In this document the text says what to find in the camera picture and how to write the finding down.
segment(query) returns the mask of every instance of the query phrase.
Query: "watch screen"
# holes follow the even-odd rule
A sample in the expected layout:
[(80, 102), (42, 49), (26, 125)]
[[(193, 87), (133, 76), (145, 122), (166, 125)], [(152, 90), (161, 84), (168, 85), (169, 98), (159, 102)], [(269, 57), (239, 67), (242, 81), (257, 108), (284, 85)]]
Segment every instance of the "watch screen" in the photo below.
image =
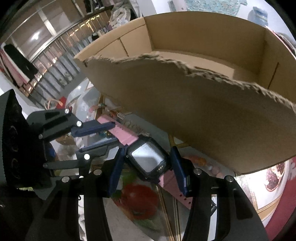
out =
[(151, 172), (164, 159), (164, 155), (151, 142), (146, 142), (131, 154), (145, 172)]

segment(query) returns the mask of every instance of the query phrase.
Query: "cardboard box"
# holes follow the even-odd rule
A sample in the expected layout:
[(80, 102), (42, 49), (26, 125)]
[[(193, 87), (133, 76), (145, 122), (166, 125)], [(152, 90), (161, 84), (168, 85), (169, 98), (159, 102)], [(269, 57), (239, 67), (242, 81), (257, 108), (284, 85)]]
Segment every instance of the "cardboard box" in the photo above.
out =
[(153, 15), (75, 62), (101, 93), (238, 173), (296, 154), (296, 59), (268, 28), (209, 12)]

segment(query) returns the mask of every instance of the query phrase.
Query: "pink watch strap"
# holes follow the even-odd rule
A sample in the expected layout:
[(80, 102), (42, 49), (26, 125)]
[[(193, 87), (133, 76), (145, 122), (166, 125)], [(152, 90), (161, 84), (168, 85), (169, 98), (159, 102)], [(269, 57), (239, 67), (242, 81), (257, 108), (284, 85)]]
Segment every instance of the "pink watch strap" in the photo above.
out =
[(159, 186), (164, 190), (168, 191), (174, 198), (180, 201), (188, 209), (191, 208), (192, 197), (184, 197), (180, 192), (177, 179), (175, 177), (174, 171), (168, 170), (159, 178)]
[[(128, 129), (126, 126), (120, 124), (119, 122), (115, 121), (111, 117), (107, 115), (102, 115), (98, 118), (98, 122), (104, 124), (106, 122), (115, 122), (115, 127), (110, 129), (109, 132), (114, 135), (120, 143), (123, 145), (131, 145), (134, 143), (138, 136)], [(175, 174), (173, 171), (168, 170), (165, 174), (160, 177), (159, 186), (163, 189), (168, 191), (173, 197), (175, 197), (178, 201), (185, 205), (188, 209), (191, 208), (192, 197), (185, 198), (183, 194), (180, 192)]]
[(111, 122), (111, 121), (115, 122), (115, 127), (113, 129), (110, 129), (109, 132), (112, 135), (114, 135), (120, 141), (121, 144), (130, 145), (138, 139), (138, 136), (134, 132), (132, 132), (126, 126), (115, 121), (111, 117), (107, 115), (101, 115), (98, 118), (98, 122), (100, 122), (101, 124), (104, 124), (106, 122)]

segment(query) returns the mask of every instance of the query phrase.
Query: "watch face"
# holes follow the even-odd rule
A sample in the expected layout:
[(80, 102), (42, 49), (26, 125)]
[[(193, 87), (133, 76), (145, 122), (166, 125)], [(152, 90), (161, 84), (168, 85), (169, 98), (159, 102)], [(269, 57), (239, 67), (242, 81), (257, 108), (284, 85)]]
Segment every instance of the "watch face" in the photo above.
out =
[(171, 168), (170, 156), (151, 137), (140, 135), (126, 150), (126, 161), (140, 179), (159, 182), (159, 177)]
[(161, 151), (151, 142), (144, 143), (131, 155), (145, 172), (151, 172), (165, 159)]

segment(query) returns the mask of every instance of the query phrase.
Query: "cardboard flap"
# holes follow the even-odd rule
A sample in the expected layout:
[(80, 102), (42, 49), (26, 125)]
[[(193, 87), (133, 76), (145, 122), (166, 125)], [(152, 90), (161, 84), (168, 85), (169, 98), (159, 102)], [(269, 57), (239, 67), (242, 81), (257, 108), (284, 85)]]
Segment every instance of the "cardboard flap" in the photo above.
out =
[(100, 92), (239, 173), (296, 154), (295, 105), (255, 83), (155, 55), (86, 66)]

